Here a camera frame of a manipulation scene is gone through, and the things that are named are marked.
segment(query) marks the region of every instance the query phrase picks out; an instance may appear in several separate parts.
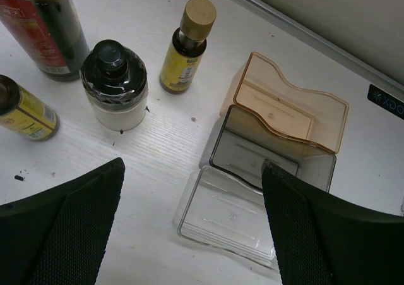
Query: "wood grain surface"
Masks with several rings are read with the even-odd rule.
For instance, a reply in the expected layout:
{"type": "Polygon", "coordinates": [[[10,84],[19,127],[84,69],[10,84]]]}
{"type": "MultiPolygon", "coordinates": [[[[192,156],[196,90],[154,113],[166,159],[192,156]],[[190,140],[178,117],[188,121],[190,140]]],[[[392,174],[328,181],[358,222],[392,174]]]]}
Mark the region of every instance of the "wood grain surface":
{"type": "Polygon", "coordinates": [[[91,48],[114,39],[145,62],[150,112],[122,135],[104,128],[79,81],[46,78],[1,26],[1,74],[52,106],[61,129],[51,140],[35,143],[0,128],[0,204],[122,157],[122,198],[98,285],[280,283],[275,272],[178,238],[172,225],[232,77],[251,51],[274,60],[293,84],[331,92],[350,104],[331,192],[372,209],[400,212],[404,122],[366,99],[368,81],[272,25],[260,11],[239,0],[211,0],[217,21],[193,84],[185,94],[170,95],[159,85],[158,73],[187,0],[73,1],[91,48]],[[15,180],[17,174],[25,180],[15,180]]]}

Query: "glass bottle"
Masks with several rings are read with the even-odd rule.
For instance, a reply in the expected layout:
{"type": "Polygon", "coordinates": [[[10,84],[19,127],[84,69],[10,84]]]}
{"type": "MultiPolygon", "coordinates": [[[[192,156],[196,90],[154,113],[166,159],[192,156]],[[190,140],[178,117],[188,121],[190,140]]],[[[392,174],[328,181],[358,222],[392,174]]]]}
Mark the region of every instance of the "glass bottle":
{"type": "Polygon", "coordinates": [[[0,75],[0,125],[29,140],[41,141],[54,136],[59,123],[52,108],[0,75]]]}
{"type": "Polygon", "coordinates": [[[105,127],[123,133],[145,117],[147,72],[132,50],[103,40],[85,59],[80,76],[94,113],[105,127]]]}
{"type": "Polygon", "coordinates": [[[181,94],[189,88],[215,20],[216,9],[209,0],[187,2],[160,72],[160,84],[166,91],[181,94]]]}
{"type": "Polygon", "coordinates": [[[70,81],[88,55],[72,0],[0,0],[0,21],[34,63],[54,80],[70,81]]]}

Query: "yellow label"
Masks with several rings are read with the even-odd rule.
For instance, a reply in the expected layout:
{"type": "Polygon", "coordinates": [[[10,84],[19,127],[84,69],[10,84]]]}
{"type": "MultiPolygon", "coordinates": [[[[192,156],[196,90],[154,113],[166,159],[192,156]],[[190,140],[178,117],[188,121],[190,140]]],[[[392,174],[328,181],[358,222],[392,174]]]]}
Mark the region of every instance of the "yellow label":
{"type": "Polygon", "coordinates": [[[182,91],[187,89],[194,78],[201,59],[202,55],[196,58],[180,55],[171,42],[160,73],[161,81],[171,90],[182,91]]]}
{"type": "Polygon", "coordinates": [[[0,116],[0,124],[31,140],[43,140],[53,133],[57,116],[52,108],[20,87],[21,101],[10,113],[0,116]]]}

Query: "red label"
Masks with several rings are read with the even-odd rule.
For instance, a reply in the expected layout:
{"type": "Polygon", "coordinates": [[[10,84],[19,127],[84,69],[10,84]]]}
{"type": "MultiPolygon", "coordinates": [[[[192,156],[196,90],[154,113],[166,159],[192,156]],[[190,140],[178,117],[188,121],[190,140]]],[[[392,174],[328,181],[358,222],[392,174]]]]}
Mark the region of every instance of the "red label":
{"type": "Polygon", "coordinates": [[[0,0],[0,20],[39,66],[66,66],[59,48],[31,1],[0,0]]]}

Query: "orange plastic lid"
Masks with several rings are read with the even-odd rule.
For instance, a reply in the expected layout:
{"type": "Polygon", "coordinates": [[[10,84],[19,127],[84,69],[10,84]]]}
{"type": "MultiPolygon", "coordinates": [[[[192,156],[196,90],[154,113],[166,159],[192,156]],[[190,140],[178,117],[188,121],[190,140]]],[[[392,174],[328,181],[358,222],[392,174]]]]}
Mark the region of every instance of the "orange plastic lid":
{"type": "Polygon", "coordinates": [[[234,76],[220,115],[235,104],[255,114],[277,135],[340,150],[349,105],[327,92],[296,87],[270,59],[252,52],[234,76]]]}

